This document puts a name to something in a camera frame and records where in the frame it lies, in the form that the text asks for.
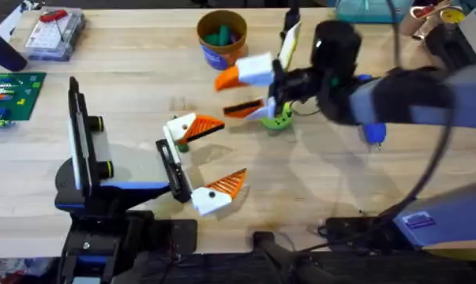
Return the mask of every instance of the green marker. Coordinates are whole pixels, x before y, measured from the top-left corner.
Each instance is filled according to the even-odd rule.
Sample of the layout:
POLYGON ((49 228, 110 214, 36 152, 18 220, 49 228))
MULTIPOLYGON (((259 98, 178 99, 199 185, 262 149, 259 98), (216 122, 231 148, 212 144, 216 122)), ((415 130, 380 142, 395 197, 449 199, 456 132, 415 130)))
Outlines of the green marker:
POLYGON ((204 36, 204 41, 207 44, 218 46, 219 45, 219 35, 216 35, 216 34, 205 35, 204 36))
POLYGON ((231 41, 231 30, 225 24, 220 26, 219 46, 225 47, 231 41))

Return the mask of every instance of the black cable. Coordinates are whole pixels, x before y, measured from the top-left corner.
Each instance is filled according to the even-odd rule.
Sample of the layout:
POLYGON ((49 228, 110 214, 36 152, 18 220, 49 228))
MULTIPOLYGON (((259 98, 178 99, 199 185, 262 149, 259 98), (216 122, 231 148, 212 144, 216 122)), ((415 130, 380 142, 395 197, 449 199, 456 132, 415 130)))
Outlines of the black cable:
POLYGON ((173 266, 173 264, 174 264, 174 260, 172 260, 172 261, 166 266, 166 269, 164 270, 164 273, 162 274, 162 278, 160 279, 159 284, 163 284, 163 283, 164 283, 164 280, 166 280, 167 272, 169 272, 169 270, 171 269, 171 267, 173 266))
POLYGON ((266 259, 266 262, 269 264, 274 276, 275 276, 275 281, 277 284, 285 284, 285 282, 282 279, 282 276, 280 275, 278 269, 276 269, 275 263, 272 260, 272 258, 263 250, 261 249, 262 254, 264 255, 264 258, 266 259))
POLYGON ((292 105, 294 105, 295 102, 297 102, 297 100, 291 101, 291 102, 290 102, 290 105, 289 105, 289 108, 290 108, 290 111, 292 111, 292 114, 294 114, 294 115, 296 115, 296 116, 307 117, 307 116, 311 116, 311 115, 320 113, 320 109, 319 109, 319 110, 314 111, 314 112, 312 112, 312 113, 301 114, 301 113, 299 113, 298 111, 296 111, 296 110, 292 107, 292 105))
MULTIPOLYGON (((386 1, 387 1, 387 5, 392 17, 392 28, 394 31, 394 44, 395 44, 394 46, 395 64, 396 64, 396 67, 400 67, 401 60, 400 60, 399 30, 398 30, 398 25, 395 21, 396 20, 395 7, 394 7, 394 4, 392 3, 392 0, 386 0, 386 1)), ((417 184, 412 188, 412 190, 399 203, 397 203, 396 205, 393 205, 387 211, 381 214, 380 221, 374 224, 373 226, 371 226, 366 232, 355 234, 351 237, 347 237, 338 241, 332 241, 332 242, 326 242, 319 245, 314 245, 312 247, 299 250, 298 252, 311 252, 315 249, 322 249, 322 248, 328 247, 329 245, 346 244, 348 242, 355 241, 361 237, 369 236, 370 234, 379 230, 384 225, 391 222, 404 208, 406 208, 406 206, 408 206, 408 204, 416 200, 417 195, 425 188, 425 185, 427 184, 429 179, 432 177, 434 170, 437 168, 437 165, 439 164, 439 162, 441 161, 441 158, 446 152, 446 149, 448 147, 448 142, 450 140, 449 138, 450 138, 450 135, 452 134, 452 127, 455 121, 455 106, 453 105, 454 96, 452 95, 450 91, 448 92, 447 96, 449 96, 448 99, 450 102, 450 107, 448 108, 448 112, 447 112, 446 124, 444 126, 443 132, 440 135, 440 139, 438 140, 437 146, 429 161, 428 166, 425 168, 424 173, 418 179, 417 184)))
POLYGON ((397 16, 395 15, 395 7, 392 0, 385 0, 388 6, 388 12, 392 19, 392 31, 394 32, 394 63, 395 67, 401 68, 401 44, 399 38, 399 25, 397 24, 397 16))

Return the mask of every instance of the floor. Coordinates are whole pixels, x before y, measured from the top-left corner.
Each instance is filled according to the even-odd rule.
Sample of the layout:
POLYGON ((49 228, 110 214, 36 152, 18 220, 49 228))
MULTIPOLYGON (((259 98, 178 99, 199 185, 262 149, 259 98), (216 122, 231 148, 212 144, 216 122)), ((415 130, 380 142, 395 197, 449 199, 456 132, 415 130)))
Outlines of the floor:
MULTIPOLYGON (((21 0, 0 0, 0 22, 21 0)), ((214 7, 242 7, 246 0, 208 0, 214 7)), ((190 0, 46 0, 49 6, 72 6, 84 9, 197 8, 190 0)), ((248 0, 248 7, 274 6, 271 0, 248 0)), ((303 0, 302 6, 316 6, 303 0)), ((396 256, 360 257, 347 253, 313 254, 321 266, 334 275, 351 276, 363 283, 452 284, 476 283, 476 263, 449 260, 423 252, 396 256)), ((146 257, 131 272, 141 283, 158 283, 166 264, 158 257, 146 257)), ((130 275, 124 275, 131 282, 130 275)), ((195 255, 168 271, 165 283, 275 283, 275 273, 262 256, 195 255)))

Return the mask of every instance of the clear plastic container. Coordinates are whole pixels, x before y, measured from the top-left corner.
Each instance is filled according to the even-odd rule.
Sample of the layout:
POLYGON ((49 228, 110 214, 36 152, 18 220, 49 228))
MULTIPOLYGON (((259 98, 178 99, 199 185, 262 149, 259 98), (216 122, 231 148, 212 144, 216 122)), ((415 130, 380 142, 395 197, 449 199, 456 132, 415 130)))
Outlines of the clear plastic container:
MULTIPOLYGON (((413 0, 392 0, 396 22, 406 15, 413 0)), ((338 0, 336 15, 341 21, 352 23, 392 23, 390 10, 385 0, 338 0)))
POLYGON ((43 7, 41 13, 60 9, 68 15, 57 22, 36 22, 24 45, 24 55, 30 60, 66 62, 71 58, 74 45, 85 26, 85 18, 82 9, 74 8, 43 7))

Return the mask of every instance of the blue cup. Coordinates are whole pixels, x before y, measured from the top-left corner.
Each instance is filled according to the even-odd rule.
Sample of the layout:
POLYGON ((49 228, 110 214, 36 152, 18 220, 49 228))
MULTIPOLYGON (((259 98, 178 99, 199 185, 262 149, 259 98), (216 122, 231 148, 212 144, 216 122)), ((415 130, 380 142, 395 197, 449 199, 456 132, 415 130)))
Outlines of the blue cup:
POLYGON ((27 60, 0 36, 0 66, 9 71, 20 71, 27 65, 27 60))

